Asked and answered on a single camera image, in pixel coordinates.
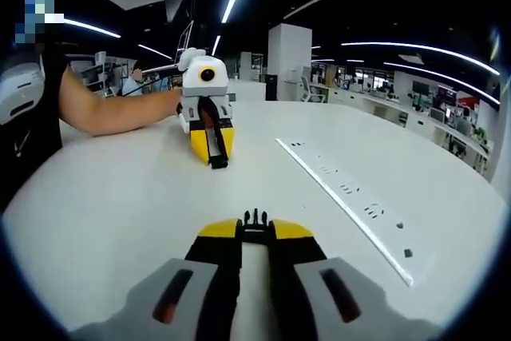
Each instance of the table surface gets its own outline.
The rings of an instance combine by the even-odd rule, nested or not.
[[[434,143],[357,109],[282,101],[233,109],[226,169],[202,164],[170,117],[111,137],[68,136],[28,180],[2,220],[50,313],[71,331],[108,319],[132,287],[184,257],[203,226],[258,207],[312,230],[328,257],[340,256],[382,287],[400,315],[448,325],[481,282],[507,222],[490,184]],[[407,287],[276,137],[314,142],[419,229],[436,255],[428,278]],[[232,339],[271,339],[259,322],[269,318],[258,285],[264,265],[264,251],[244,245]]]
[[[340,89],[340,91],[351,92],[351,91],[346,91],[345,89]],[[355,93],[361,97],[364,97],[368,101],[373,101],[374,103],[378,103],[378,104],[387,106],[389,108],[398,109],[405,113],[412,113],[415,115],[419,115],[421,117],[421,119],[426,119],[431,124],[435,125],[437,128],[439,128],[439,129],[445,131],[446,133],[456,137],[457,139],[465,142],[470,148],[472,148],[474,151],[476,151],[479,155],[483,156],[486,160],[488,160],[488,158],[489,158],[489,153],[487,153],[484,150],[484,147],[479,142],[475,141],[472,137],[465,136],[464,134],[458,132],[456,129],[449,127],[447,124],[442,124],[440,121],[435,120],[428,115],[418,113],[410,105],[404,105],[404,104],[396,102],[396,101],[382,99],[380,97],[372,96],[367,93],[361,93],[361,92],[351,92],[351,93]]]

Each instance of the power strip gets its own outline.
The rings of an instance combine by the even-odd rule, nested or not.
[[[434,254],[410,225],[353,176],[304,141],[275,139],[362,230],[409,287],[426,277]]]

